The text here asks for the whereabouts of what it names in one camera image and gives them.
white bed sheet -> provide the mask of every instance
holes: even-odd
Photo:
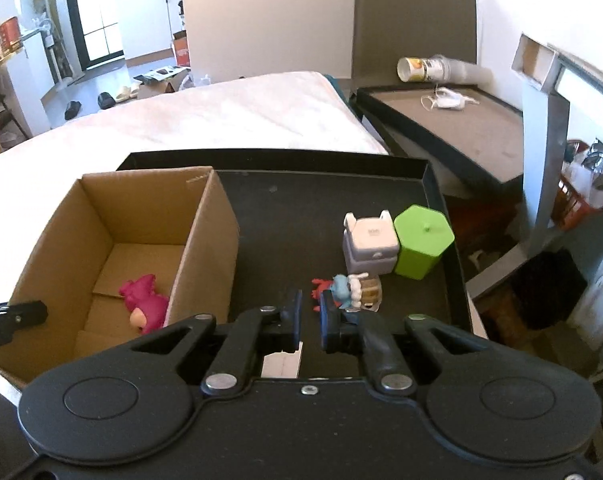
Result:
[[[295,148],[383,153],[321,74],[294,72],[195,88],[80,118],[0,155],[0,301],[74,180],[131,152]],[[0,391],[14,391],[0,378]]]

beige board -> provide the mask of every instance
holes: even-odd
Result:
[[[480,104],[466,104],[463,110],[428,111],[421,99],[432,96],[432,89],[376,92],[373,96],[428,129],[499,182],[518,178],[523,174],[520,114],[473,89],[458,91]]]
[[[0,348],[0,373],[20,388],[135,338],[119,288],[144,274],[170,296],[166,324],[200,312],[226,322],[237,248],[238,225],[212,168],[85,175],[53,214],[10,300],[41,300],[48,319]]]

green hexagonal container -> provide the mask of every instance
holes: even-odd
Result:
[[[446,217],[427,207],[410,206],[394,224],[401,245],[395,273],[413,280],[428,274],[455,240]]]

floor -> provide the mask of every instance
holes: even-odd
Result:
[[[81,110],[77,117],[95,114],[100,111],[97,96],[108,92],[115,97],[123,85],[129,85],[132,78],[149,70],[166,65],[174,65],[174,57],[160,59],[128,68],[121,60],[111,61],[97,68],[91,68],[86,74],[66,88],[57,90],[51,97],[43,101],[50,125],[57,128],[66,123],[64,114],[70,101],[79,101]]]

green lid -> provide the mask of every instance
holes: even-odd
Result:
[[[412,205],[395,218],[395,231],[403,248],[437,258],[454,242],[455,235],[439,211]]]

